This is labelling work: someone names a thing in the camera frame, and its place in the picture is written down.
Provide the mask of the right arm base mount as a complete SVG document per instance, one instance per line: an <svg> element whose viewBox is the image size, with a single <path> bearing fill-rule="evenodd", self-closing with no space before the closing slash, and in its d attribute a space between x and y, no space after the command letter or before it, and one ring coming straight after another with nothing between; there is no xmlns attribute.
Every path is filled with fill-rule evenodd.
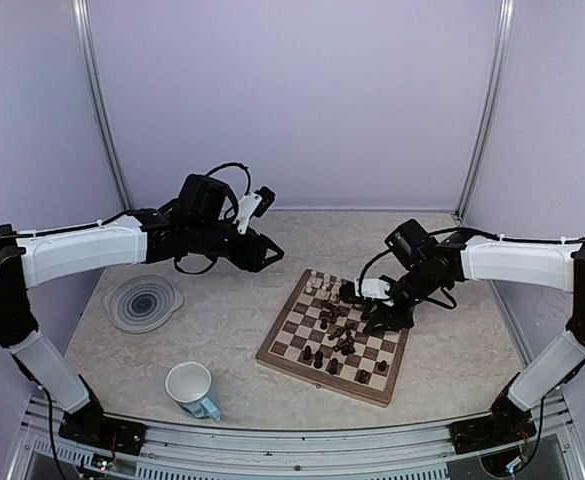
<svg viewBox="0 0 585 480"><path fill-rule="evenodd" d="M537 433L530 413L490 413L449 426L457 455L498 447L532 437Z"/></svg>

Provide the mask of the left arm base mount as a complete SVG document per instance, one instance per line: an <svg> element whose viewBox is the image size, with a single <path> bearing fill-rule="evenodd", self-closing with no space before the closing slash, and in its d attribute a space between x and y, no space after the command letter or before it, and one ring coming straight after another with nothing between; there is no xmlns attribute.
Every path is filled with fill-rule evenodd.
<svg viewBox="0 0 585 480"><path fill-rule="evenodd" d="M107 416L98 411L66 413L59 428L61 438L94 448L139 456L147 426Z"/></svg>

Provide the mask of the dark rook piece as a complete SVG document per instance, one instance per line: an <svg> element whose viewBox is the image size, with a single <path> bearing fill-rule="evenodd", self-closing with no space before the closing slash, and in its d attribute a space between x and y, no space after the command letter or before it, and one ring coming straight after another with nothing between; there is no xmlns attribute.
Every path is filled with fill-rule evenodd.
<svg viewBox="0 0 585 480"><path fill-rule="evenodd" d="M360 370L357 374L356 381L361 384L367 384L369 381L370 373L366 370Z"/></svg>

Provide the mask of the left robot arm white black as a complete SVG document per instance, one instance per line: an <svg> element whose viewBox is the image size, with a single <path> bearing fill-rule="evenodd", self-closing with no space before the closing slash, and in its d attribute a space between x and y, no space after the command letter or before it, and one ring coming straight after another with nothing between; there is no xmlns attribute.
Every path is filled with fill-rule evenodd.
<svg viewBox="0 0 585 480"><path fill-rule="evenodd" d="M47 231L0 226L0 346L23 373L57 402L74 430L93 445L105 443L112 424L87 382L41 332L30 289L58 278L116 265L179 263L201 255L224 258L260 272L283 250L249 223L272 205L267 187L237 198L211 174L189 175L179 195L158 209L128 210L105 221Z"/></svg>

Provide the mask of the dark bishop piece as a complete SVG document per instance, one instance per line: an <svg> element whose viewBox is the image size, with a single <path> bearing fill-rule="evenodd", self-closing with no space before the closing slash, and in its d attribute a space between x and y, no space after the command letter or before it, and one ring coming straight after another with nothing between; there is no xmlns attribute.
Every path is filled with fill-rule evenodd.
<svg viewBox="0 0 585 480"><path fill-rule="evenodd" d="M339 368L339 362L337 358L332 358L329 362L329 365L327 367L327 372L330 375L336 375L338 373L338 368Z"/></svg>

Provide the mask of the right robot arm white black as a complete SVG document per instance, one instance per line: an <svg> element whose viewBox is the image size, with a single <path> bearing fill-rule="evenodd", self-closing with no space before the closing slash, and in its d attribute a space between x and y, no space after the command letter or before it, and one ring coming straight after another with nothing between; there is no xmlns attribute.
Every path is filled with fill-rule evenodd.
<svg viewBox="0 0 585 480"><path fill-rule="evenodd" d="M498 446L540 431L531 411L547 394L573 379L585 365L585 236L576 239L521 239L464 226L426 230L410 219L385 239L405 273L397 280L361 272L354 299L369 316L367 330L413 326L413 311L435 292L444 296L466 281L501 286L502 301L523 340L531 328L553 322L546 346L510 380L489 412L454 422L457 452Z"/></svg>

